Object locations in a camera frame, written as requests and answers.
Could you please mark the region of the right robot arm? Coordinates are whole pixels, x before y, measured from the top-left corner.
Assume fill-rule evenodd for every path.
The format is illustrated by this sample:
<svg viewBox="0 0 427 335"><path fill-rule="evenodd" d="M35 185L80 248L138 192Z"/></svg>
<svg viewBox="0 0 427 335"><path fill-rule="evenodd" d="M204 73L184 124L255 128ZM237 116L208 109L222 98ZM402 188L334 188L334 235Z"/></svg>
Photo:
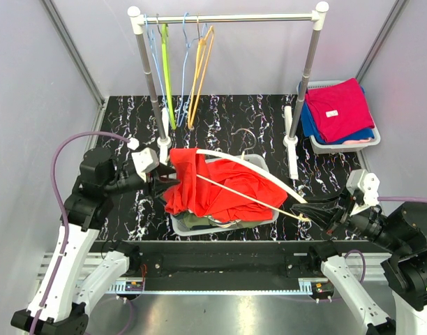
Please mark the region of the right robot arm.
<svg viewBox="0 0 427 335"><path fill-rule="evenodd" d="M381 267L394 297L396 317L377 306L332 241L310 248L308 271L333 284L361 323L361 334L427 334L427 198L381 198L400 203L388 216L377 204L353 214L361 201L360 192L345 191L325 202L294 204L292 210L328 235L343 228L389 253Z"/></svg>

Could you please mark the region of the red tank top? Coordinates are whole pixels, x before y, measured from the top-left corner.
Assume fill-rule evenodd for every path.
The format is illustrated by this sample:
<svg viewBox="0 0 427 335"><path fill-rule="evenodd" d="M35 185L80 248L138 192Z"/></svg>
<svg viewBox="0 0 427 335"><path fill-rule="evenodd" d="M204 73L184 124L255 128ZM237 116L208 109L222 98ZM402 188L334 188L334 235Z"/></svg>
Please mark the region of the red tank top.
<svg viewBox="0 0 427 335"><path fill-rule="evenodd" d="M177 215L191 211L229 221L267 221L273 217L268 205L279 208L287 192L250 168L231 160L206 162L197 149L172 149L170 161L179 184L164 193L165 211Z"/></svg>

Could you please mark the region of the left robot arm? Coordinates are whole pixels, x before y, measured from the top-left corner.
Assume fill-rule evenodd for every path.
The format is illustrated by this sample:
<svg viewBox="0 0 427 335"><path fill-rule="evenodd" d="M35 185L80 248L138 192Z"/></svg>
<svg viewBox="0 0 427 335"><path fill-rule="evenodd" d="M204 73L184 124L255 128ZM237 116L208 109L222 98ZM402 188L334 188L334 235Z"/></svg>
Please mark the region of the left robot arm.
<svg viewBox="0 0 427 335"><path fill-rule="evenodd" d="M172 178L175 172L150 148L134 151L121 166L107 148L87 151L72 193L63 204L57 245L44 279L31 303L14 312L11 325L30 334L85 333L92 310L110 286L122 275L136 275L141 267L139 247L118 241L96 269L78 281L113 209L112 198L136 191L160 198L179 183Z"/></svg>

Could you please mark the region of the lime green hanger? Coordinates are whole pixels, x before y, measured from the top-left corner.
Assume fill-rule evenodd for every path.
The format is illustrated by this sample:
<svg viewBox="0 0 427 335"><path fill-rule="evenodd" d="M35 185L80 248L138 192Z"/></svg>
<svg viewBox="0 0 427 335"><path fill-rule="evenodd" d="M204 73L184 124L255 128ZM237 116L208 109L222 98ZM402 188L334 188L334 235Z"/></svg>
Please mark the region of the lime green hanger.
<svg viewBox="0 0 427 335"><path fill-rule="evenodd" d="M169 28L168 24L162 23L160 26L161 37L161 53L163 62L163 75L164 75L164 88L165 88L165 102L167 106L167 115L170 121L172 130L177 128L177 123L174 115L174 106L172 103L172 83L170 74L170 57L169 57Z"/></svg>

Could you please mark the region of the white wooden hanger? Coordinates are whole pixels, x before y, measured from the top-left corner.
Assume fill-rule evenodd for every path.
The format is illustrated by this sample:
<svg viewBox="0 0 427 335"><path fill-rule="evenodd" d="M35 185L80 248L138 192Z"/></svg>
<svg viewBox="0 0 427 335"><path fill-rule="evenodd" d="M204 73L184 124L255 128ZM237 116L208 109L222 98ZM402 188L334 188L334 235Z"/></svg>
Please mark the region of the white wooden hanger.
<svg viewBox="0 0 427 335"><path fill-rule="evenodd" d="M273 184L277 185L279 188L283 189L288 195L290 195L292 198L294 198L299 204L306 204L307 201L305 199L303 199L295 190L293 190L292 188L290 188L287 184L285 184L284 182L282 182L278 177L275 177L274 175L272 175L270 172L267 172L266 170L253 165L252 163L249 163L247 161L245 161L244 159L242 159L241 157L237 158L236 156L232 156L230 154L226 154L223 152L219 152L219 151L213 151L213 150L207 150L207 149L198 149L196 151L196 154L202 154L202 155L208 155L208 156L215 156L216 158L222 158L222 159L226 159L232 162L235 162L237 164L240 164L244 167L247 167L248 169L254 171L255 173L259 174L260 176L264 177L265 179L269 180L270 182L272 182ZM217 185L218 187L221 187L233 194L239 195L243 198L246 198L248 200L251 200L253 202L256 202L262 206L265 206L267 208L270 208L274 211L277 211L279 213L282 213L283 215L289 216L291 218L295 218L298 221L303 221L303 222L311 222L311 220L307 217L304 217L302 214L300 214L299 216L295 216L294 214L290 214L286 211L283 211L282 209L270 206L267 203L264 203L260 200L257 200L255 198L252 198L250 196L244 195L243 193L240 193L232 188L228 188L224 185L221 185L215 181L212 181L210 179L208 179L207 177L203 177L202 175L197 175L198 178L203 179L213 185Z"/></svg>

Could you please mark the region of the light blue wire hanger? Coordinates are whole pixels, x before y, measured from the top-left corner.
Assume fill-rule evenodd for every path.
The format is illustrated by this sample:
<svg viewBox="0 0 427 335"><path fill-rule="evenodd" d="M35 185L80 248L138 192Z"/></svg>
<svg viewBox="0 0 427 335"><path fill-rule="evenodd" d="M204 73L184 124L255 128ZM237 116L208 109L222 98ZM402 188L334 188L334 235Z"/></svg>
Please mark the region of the light blue wire hanger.
<svg viewBox="0 0 427 335"><path fill-rule="evenodd" d="M160 63L159 63L159 59L158 59L158 50L157 50L157 43L156 43L156 37L155 37L155 33L154 30L151 28L151 25L147 23L146 19L147 16L144 16L145 18L145 27L146 27L146 32L147 32L147 38L149 41L149 48L151 51L151 55L153 58L153 62L155 65L155 69L156 69L156 73L158 76L158 83L159 83L159 87L160 87L160 91L162 93L162 102L165 108L168 108L168 104L167 104L167 98L165 96L165 90L164 90L164 85L163 85L163 78L162 78L162 73L161 73L161 69L160 69Z"/></svg>

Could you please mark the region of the yellow hanger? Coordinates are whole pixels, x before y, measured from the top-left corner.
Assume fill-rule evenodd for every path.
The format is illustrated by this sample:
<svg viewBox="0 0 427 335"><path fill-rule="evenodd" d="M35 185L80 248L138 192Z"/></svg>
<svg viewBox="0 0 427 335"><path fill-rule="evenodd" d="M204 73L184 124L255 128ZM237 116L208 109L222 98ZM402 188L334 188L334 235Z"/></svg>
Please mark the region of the yellow hanger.
<svg viewBox="0 0 427 335"><path fill-rule="evenodd" d="M197 107L204 85L204 79L209 66L211 51L215 38L215 29L210 25L206 34L198 40L197 52L195 58L195 71L193 76L193 85L190 92L190 101L188 107L187 125L190 130L194 128Z"/></svg>

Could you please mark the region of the olive printed tank top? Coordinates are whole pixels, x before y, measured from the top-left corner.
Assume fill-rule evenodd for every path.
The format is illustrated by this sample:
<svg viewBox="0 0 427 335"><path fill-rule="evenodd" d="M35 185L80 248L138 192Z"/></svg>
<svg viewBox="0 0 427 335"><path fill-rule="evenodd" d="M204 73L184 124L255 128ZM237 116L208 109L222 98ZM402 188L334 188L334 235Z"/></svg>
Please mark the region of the olive printed tank top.
<svg viewBox="0 0 427 335"><path fill-rule="evenodd" d="M173 228L175 230L189 233L196 230L234 230L242 228L254 228L265 221L243 221L235 220L231 222L221 223L209 216L198 217L190 212L183 212L176 216L170 216Z"/></svg>

